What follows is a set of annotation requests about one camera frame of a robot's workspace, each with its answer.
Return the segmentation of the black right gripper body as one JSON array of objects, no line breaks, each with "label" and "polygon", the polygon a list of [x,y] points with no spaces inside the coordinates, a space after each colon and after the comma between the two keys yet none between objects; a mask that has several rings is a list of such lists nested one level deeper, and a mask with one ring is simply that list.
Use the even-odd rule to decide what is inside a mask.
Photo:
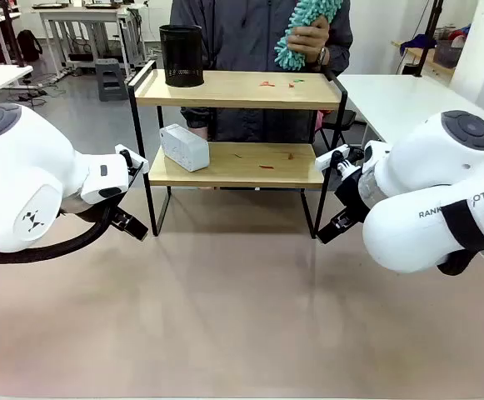
[{"label": "black right gripper body", "polygon": [[335,194],[345,208],[336,215],[335,224],[338,228],[350,228],[357,223],[363,223],[370,212],[359,192],[362,168],[353,166],[346,160],[337,164],[337,171],[342,182]]}]

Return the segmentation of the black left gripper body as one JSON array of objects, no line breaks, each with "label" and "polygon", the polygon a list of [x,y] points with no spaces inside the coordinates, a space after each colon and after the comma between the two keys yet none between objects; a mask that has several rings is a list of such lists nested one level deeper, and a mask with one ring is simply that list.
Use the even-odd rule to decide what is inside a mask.
[{"label": "black left gripper body", "polygon": [[132,188],[137,177],[148,173],[148,161],[127,161],[126,183],[119,187],[108,189],[110,196],[107,199],[107,207],[110,209],[111,218],[134,218],[134,216],[120,207],[121,201]]}]

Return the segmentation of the person's left hand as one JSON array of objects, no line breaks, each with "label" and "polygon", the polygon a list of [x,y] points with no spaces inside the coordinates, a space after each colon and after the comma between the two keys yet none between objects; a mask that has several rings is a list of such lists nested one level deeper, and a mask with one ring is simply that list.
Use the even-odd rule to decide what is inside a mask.
[{"label": "person's left hand", "polygon": [[287,39],[287,47],[293,52],[303,54],[307,63],[327,65],[330,57],[327,50],[329,27],[330,24],[323,15],[310,26],[295,27]]}]

